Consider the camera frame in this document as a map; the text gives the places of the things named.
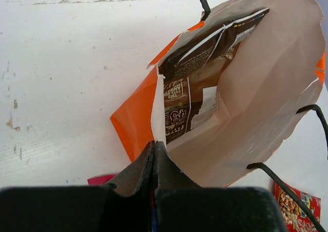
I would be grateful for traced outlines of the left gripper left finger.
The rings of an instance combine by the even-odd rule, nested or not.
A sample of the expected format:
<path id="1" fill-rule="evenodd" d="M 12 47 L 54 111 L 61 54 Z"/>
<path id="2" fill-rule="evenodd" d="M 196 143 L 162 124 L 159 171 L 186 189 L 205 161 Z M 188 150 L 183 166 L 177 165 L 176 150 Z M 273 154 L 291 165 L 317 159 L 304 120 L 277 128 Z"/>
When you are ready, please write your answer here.
<path id="1" fill-rule="evenodd" d="M 155 142 L 102 185 L 1 189 L 1 231 L 151 231 Z"/>

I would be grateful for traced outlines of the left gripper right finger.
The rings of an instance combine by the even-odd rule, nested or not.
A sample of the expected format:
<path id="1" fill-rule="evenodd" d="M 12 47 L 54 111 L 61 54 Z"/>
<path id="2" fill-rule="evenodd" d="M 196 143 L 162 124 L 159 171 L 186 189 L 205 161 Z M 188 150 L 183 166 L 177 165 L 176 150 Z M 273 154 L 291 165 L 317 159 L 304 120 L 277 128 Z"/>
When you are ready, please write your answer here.
<path id="1" fill-rule="evenodd" d="M 156 142 L 156 231 L 286 231 L 278 205 L 260 187 L 201 187 Z"/>

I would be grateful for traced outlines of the orange paper bag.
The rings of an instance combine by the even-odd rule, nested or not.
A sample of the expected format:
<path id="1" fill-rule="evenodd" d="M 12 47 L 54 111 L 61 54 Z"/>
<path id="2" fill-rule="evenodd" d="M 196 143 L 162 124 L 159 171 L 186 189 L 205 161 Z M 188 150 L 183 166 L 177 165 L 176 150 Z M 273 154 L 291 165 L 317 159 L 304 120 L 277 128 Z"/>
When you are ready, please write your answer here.
<path id="1" fill-rule="evenodd" d="M 159 65 L 219 21 L 269 8 L 220 75 L 212 117 L 167 143 L 164 76 Z M 229 0 L 175 37 L 148 65 L 150 73 L 111 115 L 131 160 L 149 141 L 162 141 L 194 182 L 226 187 L 265 162 L 293 132 L 300 108 L 314 104 L 325 79 L 323 12 L 315 0 Z"/>

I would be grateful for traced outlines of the brown snack bag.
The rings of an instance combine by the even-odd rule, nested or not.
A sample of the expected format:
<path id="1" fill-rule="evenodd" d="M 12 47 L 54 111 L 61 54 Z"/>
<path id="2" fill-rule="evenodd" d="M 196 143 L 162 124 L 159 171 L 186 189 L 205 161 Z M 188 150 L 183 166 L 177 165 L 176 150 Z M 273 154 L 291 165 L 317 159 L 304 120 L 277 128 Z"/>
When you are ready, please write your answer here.
<path id="1" fill-rule="evenodd" d="M 235 58 L 240 43 L 269 13 L 260 8 L 212 24 L 159 65 L 164 76 L 166 142 L 207 122 L 215 112 L 221 73 Z"/>

